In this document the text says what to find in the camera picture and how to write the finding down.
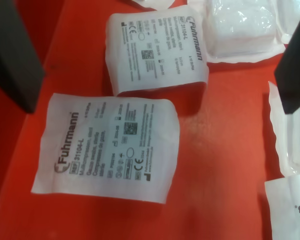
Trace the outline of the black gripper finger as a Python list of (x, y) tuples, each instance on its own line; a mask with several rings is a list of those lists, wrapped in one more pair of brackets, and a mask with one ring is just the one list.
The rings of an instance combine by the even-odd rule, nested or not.
[(44, 76), (14, 2), (0, 0), (0, 88), (26, 113), (34, 113)]
[(284, 113), (293, 114), (300, 108), (300, 22), (274, 76)]

